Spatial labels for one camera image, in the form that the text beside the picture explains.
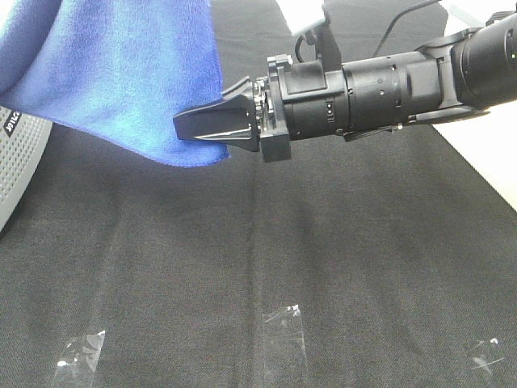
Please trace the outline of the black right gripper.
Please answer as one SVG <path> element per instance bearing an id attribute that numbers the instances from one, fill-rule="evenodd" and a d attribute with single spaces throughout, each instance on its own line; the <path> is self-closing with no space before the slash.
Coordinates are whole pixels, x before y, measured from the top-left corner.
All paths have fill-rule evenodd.
<path id="1" fill-rule="evenodd" d="M 347 80 L 343 65 L 322 60 L 294 63 L 289 55 L 267 59 L 260 134 L 254 82 L 244 77 L 223 92 L 223 100 L 174 116 L 180 140 L 219 142 L 251 152 L 261 146 L 265 162 L 291 158 L 291 143 L 343 134 L 348 127 Z"/>

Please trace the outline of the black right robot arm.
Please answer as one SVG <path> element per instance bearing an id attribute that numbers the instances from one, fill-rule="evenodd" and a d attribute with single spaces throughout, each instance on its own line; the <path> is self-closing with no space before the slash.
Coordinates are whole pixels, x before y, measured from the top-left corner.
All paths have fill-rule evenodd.
<path id="1" fill-rule="evenodd" d="M 174 117 L 177 136 L 289 159 L 291 143 L 346 141 L 409 125 L 484 116 L 516 98 L 516 14 L 431 40 L 414 51 L 343 62 L 329 21 L 305 33 L 313 61 L 279 55 L 210 104 Z"/>

